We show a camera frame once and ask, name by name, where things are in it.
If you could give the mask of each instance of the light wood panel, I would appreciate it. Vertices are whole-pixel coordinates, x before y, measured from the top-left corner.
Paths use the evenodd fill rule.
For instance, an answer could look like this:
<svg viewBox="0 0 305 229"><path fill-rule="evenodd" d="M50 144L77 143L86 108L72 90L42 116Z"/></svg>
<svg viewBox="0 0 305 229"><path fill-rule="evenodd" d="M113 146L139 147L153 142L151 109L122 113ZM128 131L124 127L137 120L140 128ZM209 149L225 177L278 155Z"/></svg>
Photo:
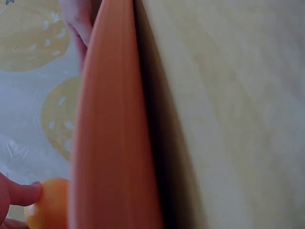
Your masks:
<svg viewBox="0 0 305 229"><path fill-rule="evenodd" d="M135 2L178 226L304 228L304 2Z"/></svg>

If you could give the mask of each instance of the lemon pattern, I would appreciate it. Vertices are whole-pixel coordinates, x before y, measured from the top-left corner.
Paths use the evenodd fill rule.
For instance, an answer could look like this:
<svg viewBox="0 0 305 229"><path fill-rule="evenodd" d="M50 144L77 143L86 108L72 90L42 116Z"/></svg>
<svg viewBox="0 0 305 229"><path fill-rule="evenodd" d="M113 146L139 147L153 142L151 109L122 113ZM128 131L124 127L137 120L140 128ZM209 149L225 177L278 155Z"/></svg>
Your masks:
<svg viewBox="0 0 305 229"><path fill-rule="evenodd" d="M41 125L53 148L70 158L81 78L74 77L56 87L46 98L41 111Z"/></svg>
<svg viewBox="0 0 305 229"><path fill-rule="evenodd" d="M0 0L0 69L23 72L63 56L70 44L57 0Z"/></svg>

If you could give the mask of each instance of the fingertip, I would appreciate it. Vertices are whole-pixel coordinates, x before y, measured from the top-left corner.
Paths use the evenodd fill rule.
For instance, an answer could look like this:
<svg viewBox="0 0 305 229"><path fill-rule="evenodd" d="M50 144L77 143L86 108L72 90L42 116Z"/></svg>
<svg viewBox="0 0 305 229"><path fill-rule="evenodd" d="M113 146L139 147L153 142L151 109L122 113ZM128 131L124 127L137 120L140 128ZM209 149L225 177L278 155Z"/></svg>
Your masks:
<svg viewBox="0 0 305 229"><path fill-rule="evenodd" d="M31 185L19 185L10 182L9 186L10 204L19 206L29 206L36 203L42 193L42 184L34 182Z"/></svg>

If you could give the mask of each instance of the finger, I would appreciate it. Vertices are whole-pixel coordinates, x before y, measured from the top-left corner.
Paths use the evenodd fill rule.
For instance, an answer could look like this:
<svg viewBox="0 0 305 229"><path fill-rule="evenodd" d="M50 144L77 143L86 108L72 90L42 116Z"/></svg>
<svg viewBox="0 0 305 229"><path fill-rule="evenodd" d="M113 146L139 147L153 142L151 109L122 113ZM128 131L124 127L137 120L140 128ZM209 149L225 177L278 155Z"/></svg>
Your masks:
<svg viewBox="0 0 305 229"><path fill-rule="evenodd" d="M0 229L8 229L8 228L4 225L4 223L2 223L2 224L0 225Z"/></svg>
<svg viewBox="0 0 305 229"><path fill-rule="evenodd" d="M82 42L88 47L93 30L90 14L87 11L84 11L75 21L71 22L71 26L80 35Z"/></svg>
<svg viewBox="0 0 305 229"><path fill-rule="evenodd" d="M36 203L42 191L40 182L35 182L31 185L19 185L6 179L6 187L10 194L10 204L19 206L28 206Z"/></svg>
<svg viewBox="0 0 305 229"><path fill-rule="evenodd" d="M87 53L87 46L83 43L80 35L77 33L77 31L74 28L69 28L69 30L71 33L71 37L74 40L76 50L78 52L79 62L80 62L80 72L81 72Z"/></svg>
<svg viewBox="0 0 305 229"><path fill-rule="evenodd" d="M29 226L26 222L21 222L9 218L4 220L3 225L6 226L7 229L29 229Z"/></svg>

